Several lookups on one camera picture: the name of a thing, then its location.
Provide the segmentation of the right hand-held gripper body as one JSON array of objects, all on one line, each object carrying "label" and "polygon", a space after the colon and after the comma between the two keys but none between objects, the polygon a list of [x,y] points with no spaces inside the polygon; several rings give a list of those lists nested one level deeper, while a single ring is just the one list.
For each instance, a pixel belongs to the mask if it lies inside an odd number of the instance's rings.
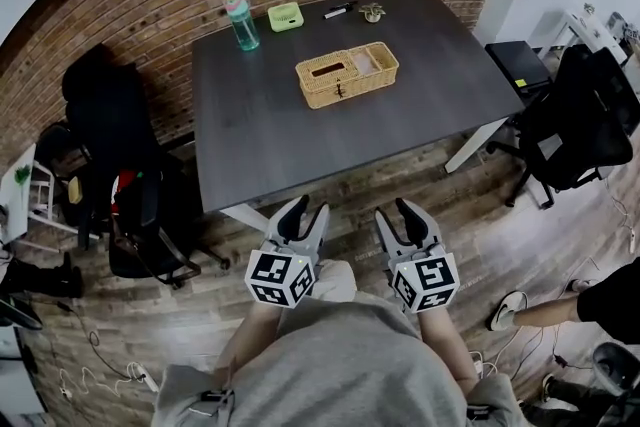
[{"label": "right hand-held gripper body", "polygon": [[435,243],[403,257],[392,265],[391,288],[411,313],[446,307],[459,289],[454,255]]}]

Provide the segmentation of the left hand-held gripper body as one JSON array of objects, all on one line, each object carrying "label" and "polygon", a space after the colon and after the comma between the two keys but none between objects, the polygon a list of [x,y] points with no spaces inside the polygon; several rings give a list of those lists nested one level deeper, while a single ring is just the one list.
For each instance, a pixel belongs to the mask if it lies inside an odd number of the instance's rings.
[{"label": "left hand-held gripper body", "polygon": [[245,284],[256,302],[293,309],[317,281],[320,243],[267,240],[250,254]]}]

